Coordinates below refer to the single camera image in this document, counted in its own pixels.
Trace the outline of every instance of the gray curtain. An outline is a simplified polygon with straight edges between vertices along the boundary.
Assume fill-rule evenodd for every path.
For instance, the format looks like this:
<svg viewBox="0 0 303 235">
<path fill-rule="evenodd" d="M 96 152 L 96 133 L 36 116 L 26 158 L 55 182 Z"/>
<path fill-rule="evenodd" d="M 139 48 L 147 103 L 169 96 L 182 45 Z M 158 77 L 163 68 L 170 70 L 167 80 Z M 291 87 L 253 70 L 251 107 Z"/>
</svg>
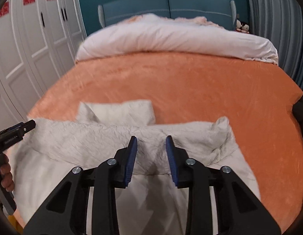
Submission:
<svg viewBox="0 0 303 235">
<path fill-rule="evenodd" d="M 303 65 L 303 13 L 296 0 L 249 0 L 251 33 L 269 39 L 294 80 Z"/>
</svg>

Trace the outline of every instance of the white wardrobe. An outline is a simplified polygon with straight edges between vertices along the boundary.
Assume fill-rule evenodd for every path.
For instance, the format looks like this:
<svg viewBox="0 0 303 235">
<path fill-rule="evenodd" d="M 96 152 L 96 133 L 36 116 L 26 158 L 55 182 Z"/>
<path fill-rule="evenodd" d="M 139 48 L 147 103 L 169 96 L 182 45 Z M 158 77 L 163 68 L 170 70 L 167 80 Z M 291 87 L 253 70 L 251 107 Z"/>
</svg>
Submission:
<svg viewBox="0 0 303 235">
<path fill-rule="evenodd" d="M 74 66 L 85 37 L 78 0 L 7 0 L 0 11 L 0 130 L 26 119 Z"/>
</svg>

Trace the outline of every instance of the metal screw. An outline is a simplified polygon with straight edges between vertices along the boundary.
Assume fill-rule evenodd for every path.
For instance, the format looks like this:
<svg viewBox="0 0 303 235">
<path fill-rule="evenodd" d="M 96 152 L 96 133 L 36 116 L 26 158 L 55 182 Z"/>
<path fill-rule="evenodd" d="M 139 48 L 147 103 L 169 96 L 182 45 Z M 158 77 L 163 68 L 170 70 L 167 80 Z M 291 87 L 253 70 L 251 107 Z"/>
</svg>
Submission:
<svg viewBox="0 0 303 235">
<path fill-rule="evenodd" d="M 81 168 L 80 168 L 80 167 L 74 167 L 74 168 L 72 169 L 72 172 L 73 172 L 74 174 L 78 174 L 78 173 L 81 172 Z"/>
<path fill-rule="evenodd" d="M 189 159 L 186 160 L 186 164 L 188 164 L 188 165 L 194 165 L 195 162 L 196 161 L 193 158 L 189 158 Z"/>
<path fill-rule="evenodd" d="M 222 167 L 222 171 L 223 171 L 224 173 L 230 173 L 230 172 L 231 172 L 231 168 L 230 168 L 229 166 L 223 166 L 223 167 Z"/>
<path fill-rule="evenodd" d="M 108 163 L 108 165 L 115 165 L 117 163 L 117 160 L 112 158 L 112 159 L 109 159 L 107 161 L 107 163 Z"/>
</svg>

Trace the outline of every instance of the blue headboard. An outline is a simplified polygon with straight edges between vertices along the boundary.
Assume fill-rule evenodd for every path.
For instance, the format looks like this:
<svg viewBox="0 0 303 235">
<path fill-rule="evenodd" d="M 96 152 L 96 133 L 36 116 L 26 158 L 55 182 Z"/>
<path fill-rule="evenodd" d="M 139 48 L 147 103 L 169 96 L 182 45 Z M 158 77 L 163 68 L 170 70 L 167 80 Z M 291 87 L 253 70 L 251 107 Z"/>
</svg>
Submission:
<svg viewBox="0 0 303 235">
<path fill-rule="evenodd" d="M 205 16 L 227 30 L 236 28 L 237 13 L 233 0 L 116 0 L 98 6 L 102 27 L 146 13 L 167 18 Z"/>
</svg>

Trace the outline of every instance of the orange bed sheet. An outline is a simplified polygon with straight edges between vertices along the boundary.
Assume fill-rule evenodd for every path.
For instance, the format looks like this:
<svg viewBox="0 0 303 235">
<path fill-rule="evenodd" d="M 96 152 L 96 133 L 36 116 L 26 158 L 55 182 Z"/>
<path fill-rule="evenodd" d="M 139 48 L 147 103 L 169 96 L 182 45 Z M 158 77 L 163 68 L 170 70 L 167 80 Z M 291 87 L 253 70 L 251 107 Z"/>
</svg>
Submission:
<svg viewBox="0 0 303 235">
<path fill-rule="evenodd" d="M 134 99 L 152 100 L 158 124 L 227 116 L 257 178 L 262 203 L 285 231 L 303 202 L 303 139 L 291 113 L 301 95 L 283 70 L 270 63 L 136 53 L 78 63 L 29 116 L 73 121 L 80 101 Z"/>
</svg>

